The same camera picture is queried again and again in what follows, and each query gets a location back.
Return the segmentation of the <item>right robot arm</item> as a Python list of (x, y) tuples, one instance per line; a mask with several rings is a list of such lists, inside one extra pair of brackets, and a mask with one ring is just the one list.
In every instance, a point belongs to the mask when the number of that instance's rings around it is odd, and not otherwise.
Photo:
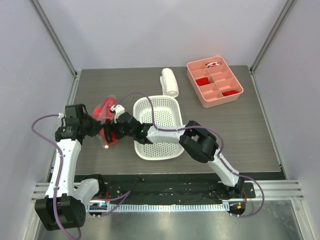
[(179, 145), (193, 160), (208, 164), (214, 170), (229, 197), (236, 198), (244, 191), (245, 178), (223, 156), (224, 144), (217, 143), (218, 135), (196, 121), (190, 120), (186, 125), (175, 127), (155, 126), (141, 123), (125, 112), (104, 123), (102, 129), (107, 142), (131, 137), (141, 145)]

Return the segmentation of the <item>clear zip top bag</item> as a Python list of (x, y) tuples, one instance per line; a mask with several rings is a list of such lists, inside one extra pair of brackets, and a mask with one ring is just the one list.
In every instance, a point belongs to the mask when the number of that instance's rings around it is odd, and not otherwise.
[[(114, 95), (109, 95), (107, 98), (105, 98), (101, 102), (100, 105), (98, 105), (94, 109), (94, 111), (92, 112), (92, 117), (97, 121), (101, 121), (104, 126), (111, 127), (110, 124), (114, 120), (114, 115), (110, 112), (110, 108), (116, 103), (117, 103), (116, 97)], [(103, 149), (107, 150), (109, 146), (112, 144), (106, 143), (104, 126), (100, 130), (97, 137), (100, 140)]]

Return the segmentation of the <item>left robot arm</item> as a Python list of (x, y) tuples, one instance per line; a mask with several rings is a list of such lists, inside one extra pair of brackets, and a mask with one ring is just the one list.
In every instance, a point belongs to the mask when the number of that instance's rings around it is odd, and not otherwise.
[(51, 180), (43, 198), (35, 201), (35, 211), (47, 231), (81, 228), (91, 199), (102, 199), (107, 187), (100, 174), (87, 176), (74, 185), (78, 156), (85, 137), (96, 136), (102, 128), (87, 112), (84, 104), (67, 105), (57, 114), (61, 126), (55, 140), (50, 140), (57, 153)]

